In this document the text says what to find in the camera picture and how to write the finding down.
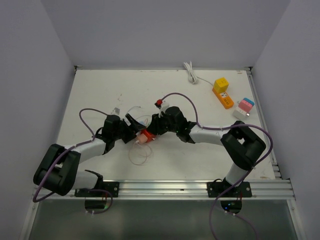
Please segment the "red cube socket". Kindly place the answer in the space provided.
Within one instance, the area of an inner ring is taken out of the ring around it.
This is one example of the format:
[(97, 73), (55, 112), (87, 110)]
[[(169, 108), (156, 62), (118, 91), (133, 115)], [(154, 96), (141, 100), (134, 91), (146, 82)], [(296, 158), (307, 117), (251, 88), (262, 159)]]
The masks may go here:
[(147, 131), (147, 129), (143, 129), (140, 134), (144, 134), (147, 136), (148, 138), (148, 141), (147, 143), (151, 142), (151, 141), (154, 141), (156, 139), (156, 136), (150, 132)]

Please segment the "pink usb charger plug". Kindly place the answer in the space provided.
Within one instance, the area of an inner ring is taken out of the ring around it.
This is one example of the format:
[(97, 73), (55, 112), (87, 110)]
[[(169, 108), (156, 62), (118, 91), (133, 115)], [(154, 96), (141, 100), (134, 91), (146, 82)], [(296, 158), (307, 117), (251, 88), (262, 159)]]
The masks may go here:
[(143, 133), (142, 134), (139, 134), (137, 137), (136, 137), (136, 140), (135, 140), (135, 143), (136, 144), (139, 144), (139, 145), (143, 145), (145, 143), (148, 142), (148, 137), (146, 135), (144, 135)]

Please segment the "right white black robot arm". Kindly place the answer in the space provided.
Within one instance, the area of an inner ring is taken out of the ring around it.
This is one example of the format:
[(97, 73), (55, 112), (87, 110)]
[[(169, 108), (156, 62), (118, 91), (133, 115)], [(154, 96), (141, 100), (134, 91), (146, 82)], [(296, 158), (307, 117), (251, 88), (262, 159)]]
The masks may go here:
[(266, 149), (265, 142), (242, 121), (223, 128), (200, 127), (197, 122), (187, 120), (177, 106), (153, 114), (147, 131), (155, 136), (174, 133), (184, 143), (223, 146), (232, 165), (222, 180), (222, 189), (231, 197), (241, 190), (243, 178)]

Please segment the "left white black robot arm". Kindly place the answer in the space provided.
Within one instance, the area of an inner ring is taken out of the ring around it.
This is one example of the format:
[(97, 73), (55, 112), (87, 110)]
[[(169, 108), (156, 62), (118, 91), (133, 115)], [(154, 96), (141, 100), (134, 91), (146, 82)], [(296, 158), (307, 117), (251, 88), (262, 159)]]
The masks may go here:
[(130, 114), (125, 115), (128, 122), (117, 115), (108, 115), (103, 127), (92, 139), (74, 144), (52, 144), (45, 153), (34, 176), (37, 192), (45, 188), (54, 194), (65, 196), (71, 190), (86, 189), (92, 196), (103, 193), (103, 176), (92, 170), (79, 170), (79, 165), (94, 157), (108, 153), (115, 142), (125, 144), (135, 139), (146, 127)]

